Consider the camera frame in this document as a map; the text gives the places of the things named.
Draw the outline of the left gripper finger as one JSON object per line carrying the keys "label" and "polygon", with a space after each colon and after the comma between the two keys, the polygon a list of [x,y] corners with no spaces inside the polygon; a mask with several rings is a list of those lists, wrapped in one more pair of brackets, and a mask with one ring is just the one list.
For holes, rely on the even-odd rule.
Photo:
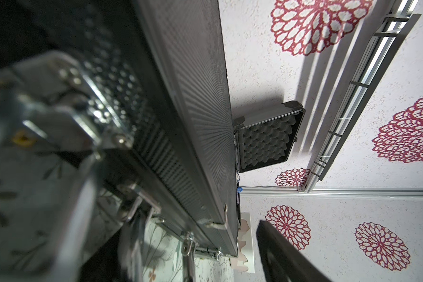
{"label": "left gripper finger", "polygon": [[256,230],[257,243],[268,282],[328,282],[271,223],[261,220]]}

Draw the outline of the black textured poker case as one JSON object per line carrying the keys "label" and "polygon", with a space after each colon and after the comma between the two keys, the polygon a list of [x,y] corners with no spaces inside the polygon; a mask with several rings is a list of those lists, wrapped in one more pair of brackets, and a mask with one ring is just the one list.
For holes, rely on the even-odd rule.
{"label": "black textured poker case", "polygon": [[[237,256],[236,149],[217,1],[0,1],[0,148],[76,168],[36,270],[0,282],[144,282],[151,220],[195,258]],[[86,263],[99,191],[122,225]]]}

